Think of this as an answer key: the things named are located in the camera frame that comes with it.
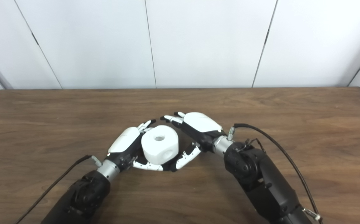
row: cable connector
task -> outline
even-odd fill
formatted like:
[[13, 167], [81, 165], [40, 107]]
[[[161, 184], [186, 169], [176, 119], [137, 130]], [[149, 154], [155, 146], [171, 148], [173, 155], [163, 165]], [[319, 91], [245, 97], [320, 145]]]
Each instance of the cable connector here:
[[100, 168], [103, 166], [103, 163], [97, 157], [91, 156], [90, 159], [93, 160], [97, 167]]
[[227, 140], [232, 141], [234, 137], [235, 128], [231, 127], [230, 131], [228, 132]]
[[303, 208], [303, 211], [304, 211], [307, 215], [311, 216], [311, 217], [312, 217], [315, 221], [317, 221], [317, 222], [319, 222], [320, 220], [322, 220], [322, 217], [321, 217], [319, 214], [313, 212], [312, 210], [310, 210], [310, 209], [308, 209], [308, 208]]

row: robotic finger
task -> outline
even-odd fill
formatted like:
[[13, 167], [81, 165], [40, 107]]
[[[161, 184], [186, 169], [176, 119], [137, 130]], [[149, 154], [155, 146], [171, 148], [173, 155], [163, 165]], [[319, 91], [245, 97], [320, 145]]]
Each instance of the robotic finger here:
[[214, 151], [214, 141], [220, 136], [226, 137], [223, 128], [210, 117], [199, 112], [175, 112], [175, 116], [165, 115], [160, 119], [170, 122], [173, 126], [190, 136], [203, 152]]

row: white robotic hand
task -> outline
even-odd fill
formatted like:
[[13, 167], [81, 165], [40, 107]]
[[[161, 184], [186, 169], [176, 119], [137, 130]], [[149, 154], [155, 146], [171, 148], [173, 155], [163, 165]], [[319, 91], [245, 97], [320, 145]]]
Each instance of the white robotic hand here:
[[175, 112], [175, 116], [165, 115], [161, 120], [172, 123], [190, 136], [196, 143], [194, 145], [203, 152], [214, 153], [216, 140], [225, 138], [223, 128], [210, 117], [198, 112]]
[[137, 155], [141, 151], [141, 138], [149, 131], [149, 126], [155, 123], [152, 119], [141, 123], [138, 127], [125, 129], [108, 150], [107, 157], [97, 171], [110, 182], [122, 171], [133, 166]]

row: black arm segment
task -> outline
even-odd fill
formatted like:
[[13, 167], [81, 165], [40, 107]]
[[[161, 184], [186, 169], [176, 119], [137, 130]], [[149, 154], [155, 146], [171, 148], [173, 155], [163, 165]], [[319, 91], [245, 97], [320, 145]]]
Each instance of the black arm segment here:
[[259, 215], [271, 224], [311, 224], [295, 190], [267, 154], [253, 146], [244, 146], [232, 144], [224, 154], [224, 164]]
[[41, 224], [88, 224], [109, 194], [109, 181], [93, 170], [72, 184]]

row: metal cylinder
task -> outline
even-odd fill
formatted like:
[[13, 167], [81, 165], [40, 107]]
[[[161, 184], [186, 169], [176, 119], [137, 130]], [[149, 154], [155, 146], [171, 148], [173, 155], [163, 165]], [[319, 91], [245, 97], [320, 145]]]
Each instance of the metal cylinder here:
[[213, 142], [213, 152], [224, 157], [224, 153], [234, 142], [227, 139], [226, 136], [219, 136]]

